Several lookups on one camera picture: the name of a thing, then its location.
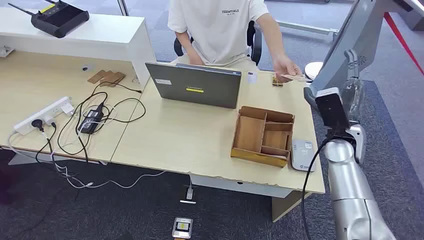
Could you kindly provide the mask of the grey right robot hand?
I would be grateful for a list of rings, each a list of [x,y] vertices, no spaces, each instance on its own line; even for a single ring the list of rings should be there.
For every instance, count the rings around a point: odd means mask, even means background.
[[[342,86],[342,104],[351,125],[360,123],[361,102],[364,98],[364,84],[359,76],[360,61],[353,49],[344,52],[348,59],[347,80]]]

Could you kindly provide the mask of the person's right hand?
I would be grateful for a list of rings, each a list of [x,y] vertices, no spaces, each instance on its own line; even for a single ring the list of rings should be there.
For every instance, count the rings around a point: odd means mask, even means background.
[[[189,58],[189,64],[190,65],[197,65],[197,66],[204,66],[205,65],[202,58],[196,52],[189,52],[187,55],[188,55],[188,58]]]

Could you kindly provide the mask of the person's left hand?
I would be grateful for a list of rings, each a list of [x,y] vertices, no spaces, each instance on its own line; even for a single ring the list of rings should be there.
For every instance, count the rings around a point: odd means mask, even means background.
[[[276,79],[279,83],[288,83],[291,81],[291,79],[285,77],[285,75],[302,75],[300,68],[285,54],[273,56],[272,63]]]

